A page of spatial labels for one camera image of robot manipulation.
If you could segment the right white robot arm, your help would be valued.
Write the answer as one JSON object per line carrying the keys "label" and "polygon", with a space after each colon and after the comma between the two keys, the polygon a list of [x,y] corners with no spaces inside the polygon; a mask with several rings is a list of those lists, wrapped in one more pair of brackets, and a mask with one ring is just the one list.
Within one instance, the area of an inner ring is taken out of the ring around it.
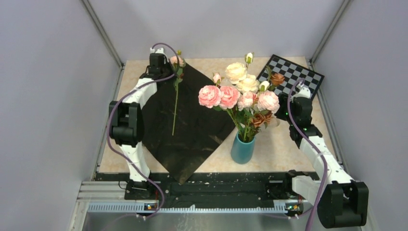
{"label": "right white robot arm", "polygon": [[288,198],[303,196],[313,206],[311,214],[317,215],[327,229],[365,226],[369,189],[345,172],[329,151],[322,133],[312,124],[312,100],[281,93],[279,103],[276,117],[288,122],[290,138],[320,179],[292,174],[291,180],[282,185],[283,194]]}

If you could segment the orange rose stem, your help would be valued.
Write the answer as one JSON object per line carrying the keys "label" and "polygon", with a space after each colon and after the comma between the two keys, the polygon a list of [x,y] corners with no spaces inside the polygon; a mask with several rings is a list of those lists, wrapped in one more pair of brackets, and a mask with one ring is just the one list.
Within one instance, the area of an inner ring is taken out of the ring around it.
{"label": "orange rose stem", "polygon": [[271,69],[268,69],[268,72],[268,78],[259,84],[258,93],[251,106],[253,116],[250,119],[247,132],[249,140],[270,127],[271,119],[275,117],[275,113],[280,107],[278,95],[275,94],[274,89],[284,82],[284,76],[279,73],[273,74]]}

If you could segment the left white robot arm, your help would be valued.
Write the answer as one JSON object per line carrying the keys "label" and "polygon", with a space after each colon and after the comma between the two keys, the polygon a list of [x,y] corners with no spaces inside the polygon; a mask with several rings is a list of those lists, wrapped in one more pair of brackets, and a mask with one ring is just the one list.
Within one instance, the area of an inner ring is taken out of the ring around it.
{"label": "left white robot arm", "polygon": [[129,167],[128,191],[136,191],[143,199],[152,197],[154,186],[149,180],[150,169],[144,158],[142,140],[145,134],[142,108],[157,92],[157,82],[171,78],[174,74],[167,56],[152,52],[149,65],[140,76],[135,87],[121,100],[109,105],[109,137],[121,149]]}

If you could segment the large pink peony stem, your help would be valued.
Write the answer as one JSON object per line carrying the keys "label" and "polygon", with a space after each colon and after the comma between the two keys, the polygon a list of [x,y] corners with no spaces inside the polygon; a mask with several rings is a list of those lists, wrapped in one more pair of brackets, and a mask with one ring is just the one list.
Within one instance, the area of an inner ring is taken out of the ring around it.
{"label": "large pink peony stem", "polygon": [[206,85],[199,90],[199,105],[206,108],[226,111],[238,129],[239,139],[248,143],[253,141],[251,133],[249,108],[255,102],[253,92],[241,93],[234,86],[222,86],[223,77],[219,73],[213,74],[214,85]]}

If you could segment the black wrapping sheet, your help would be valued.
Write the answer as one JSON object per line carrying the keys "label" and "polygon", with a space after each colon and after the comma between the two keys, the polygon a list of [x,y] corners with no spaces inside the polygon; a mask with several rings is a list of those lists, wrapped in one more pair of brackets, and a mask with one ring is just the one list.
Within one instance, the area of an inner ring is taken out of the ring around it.
{"label": "black wrapping sheet", "polygon": [[178,90],[157,84],[142,108],[143,145],[179,184],[184,184],[235,129],[225,111],[199,105],[199,90],[213,82],[187,64]]}

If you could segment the light pink flower stem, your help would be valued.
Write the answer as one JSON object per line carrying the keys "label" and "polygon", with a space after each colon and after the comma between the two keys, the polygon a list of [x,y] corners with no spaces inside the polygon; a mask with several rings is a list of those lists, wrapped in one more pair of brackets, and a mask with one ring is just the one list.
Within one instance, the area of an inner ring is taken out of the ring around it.
{"label": "light pink flower stem", "polygon": [[239,139],[249,143],[255,136],[270,126],[275,119],[275,113],[280,108],[278,96],[273,91],[274,85],[268,81],[260,83],[257,92],[243,93],[237,103],[237,121]]}

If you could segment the white flower stem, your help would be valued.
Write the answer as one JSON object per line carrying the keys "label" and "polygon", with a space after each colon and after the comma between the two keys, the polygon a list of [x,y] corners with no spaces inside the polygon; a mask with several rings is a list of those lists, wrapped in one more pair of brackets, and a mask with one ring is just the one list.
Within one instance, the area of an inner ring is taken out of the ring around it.
{"label": "white flower stem", "polygon": [[244,63],[235,62],[229,64],[225,69],[226,78],[242,93],[256,93],[259,90],[259,81],[256,76],[248,73],[248,67],[253,60],[254,53],[250,52],[244,56]]}

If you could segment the peach flower stem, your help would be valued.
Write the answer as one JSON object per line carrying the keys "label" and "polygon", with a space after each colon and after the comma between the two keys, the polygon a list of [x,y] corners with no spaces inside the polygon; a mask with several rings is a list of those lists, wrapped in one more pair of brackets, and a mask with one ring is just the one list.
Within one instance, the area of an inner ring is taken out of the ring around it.
{"label": "peach flower stem", "polygon": [[175,134],[175,126],[176,126],[176,116],[177,116],[177,107],[178,107],[178,98],[179,98],[179,84],[183,81],[183,69],[186,66],[185,59],[181,56],[182,51],[177,50],[177,55],[170,58],[170,62],[173,65],[174,69],[176,70],[176,79],[174,80],[174,88],[176,92],[175,97],[175,106],[174,106],[174,113],[173,113],[173,127],[172,127],[172,136]]}

